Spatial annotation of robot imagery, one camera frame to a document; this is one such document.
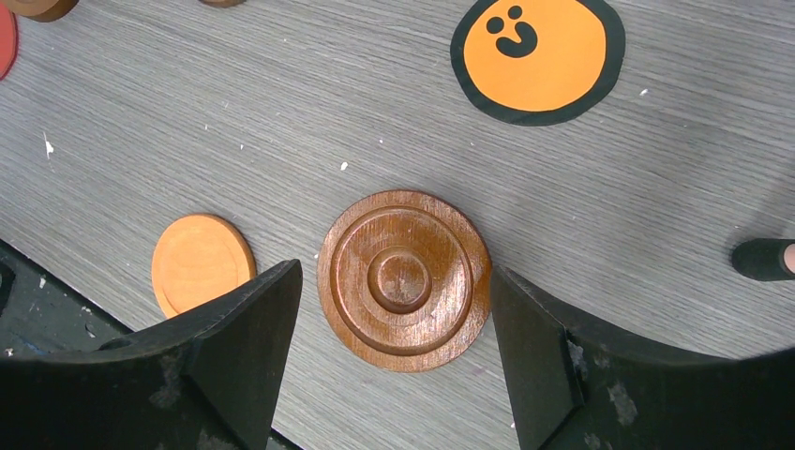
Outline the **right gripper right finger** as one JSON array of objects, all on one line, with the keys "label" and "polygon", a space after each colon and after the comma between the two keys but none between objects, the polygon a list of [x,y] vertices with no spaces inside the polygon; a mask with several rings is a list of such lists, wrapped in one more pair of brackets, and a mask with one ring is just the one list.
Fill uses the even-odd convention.
[{"label": "right gripper right finger", "polygon": [[727,359],[600,319],[498,266],[492,317],[523,449],[790,449],[794,352]]}]

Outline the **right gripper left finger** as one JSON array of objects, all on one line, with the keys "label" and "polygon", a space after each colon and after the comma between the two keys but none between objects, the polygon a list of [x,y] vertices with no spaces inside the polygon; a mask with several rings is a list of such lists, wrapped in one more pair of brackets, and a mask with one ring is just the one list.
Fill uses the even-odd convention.
[{"label": "right gripper left finger", "polygon": [[264,449],[303,271],[279,262],[165,322],[1,361],[5,449]]}]

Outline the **brown ridged wooden coaster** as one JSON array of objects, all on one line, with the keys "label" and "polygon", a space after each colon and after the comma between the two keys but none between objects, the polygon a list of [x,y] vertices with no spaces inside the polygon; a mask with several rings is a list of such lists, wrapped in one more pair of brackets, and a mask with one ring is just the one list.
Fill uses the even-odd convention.
[{"label": "brown ridged wooden coaster", "polygon": [[78,0],[1,0],[12,13],[39,23],[57,21],[74,9]]}]

